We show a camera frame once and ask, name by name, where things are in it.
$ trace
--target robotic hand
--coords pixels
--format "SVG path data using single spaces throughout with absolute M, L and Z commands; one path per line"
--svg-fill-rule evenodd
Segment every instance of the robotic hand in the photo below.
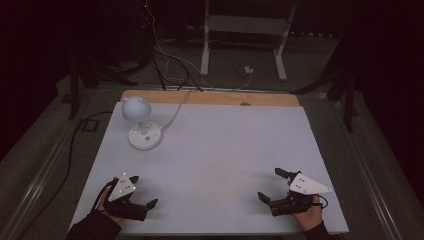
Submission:
M 147 203 L 146 206 L 131 203 L 129 199 L 135 191 L 133 184 L 138 181 L 138 178 L 138 176 L 128 178 L 125 173 L 119 179 L 115 177 L 103 187 L 92 210 L 96 208 L 102 193 L 110 186 L 111 190 L 107 193 L 103 203 L 105 211 L 114 217 L 144 221 L 147 212 L 156 206 L 158 199 Z
M 287 197 L 271 201 L 271 198 L 258 192 L 259 200 L 269 206 L 274 217 L 306 212 L 311 206 L 316 205 L 312 202 L 313 195 L 333 191 L 331 188 L 302 175 L 301 172 L 292 173 L 276 168 L 275 174 L 289 179 L 290 190 Z

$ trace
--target sleeve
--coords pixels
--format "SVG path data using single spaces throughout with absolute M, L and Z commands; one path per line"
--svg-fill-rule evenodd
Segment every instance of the sleeve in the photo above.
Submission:
M 67 240 L 113 240 L 121 231 L 121 226 L 98 210 L 74 224 L 68 232 Z
M 307 240 L 330 240 L 332 236 L 328 234 L 327 228 L 324 225 L 324 221 L 316 227 L 303 232 Z

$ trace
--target lamp base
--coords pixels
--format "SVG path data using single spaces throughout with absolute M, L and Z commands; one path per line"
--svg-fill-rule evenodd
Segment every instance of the lamp base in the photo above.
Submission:
M 162 129 L 155 122 L 141 122 L 134 125 L 128 133 L 131 146 L 138 150 L 149 150 L 162 140 Z

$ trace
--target white table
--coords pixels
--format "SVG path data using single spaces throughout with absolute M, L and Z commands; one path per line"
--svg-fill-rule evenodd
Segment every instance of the white table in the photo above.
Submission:
M 177 104 L 152 103 L 152 116 L 165 124 Z M 272 217 L 260 202 L 285 198 L 287 180 L 276 167 L 303 174 L 331 187 L 302 107 L 184 104 L 162 142 L 149 151 L 133 149 L 133 125 L 116 104 L 72 224 L 83 219 L 100 189 L 122 173 L 140 176 L 131 197 L 145 205 L 158 198 L 145 221 L 126 220 L 128 235 L 279 235 L 299 232 L 292 216 Z M 336 193 L 323 194 L 330 232 L 348 227 Z

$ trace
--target person's arm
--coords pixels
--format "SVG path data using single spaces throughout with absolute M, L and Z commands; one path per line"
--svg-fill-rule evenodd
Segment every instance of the person's arm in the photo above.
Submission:
M 319 203 L 319 196 L 313 197 L 313 203 Z M 322 220 L 322 208 L 320 205 L 311 206 L 308 211 L 293 214 L 293 217 L 299 223 L 306 239 L 308 240 L 330 240 L 332 235 L 328 234 Z
M 118 236 L 121 231 L 118 223 L 123 218 L 111 216 L 105 211 L 103 203 L 108 191 L 102 194 L 96 210 L 71 227 L 67 240 L 113 240 Z

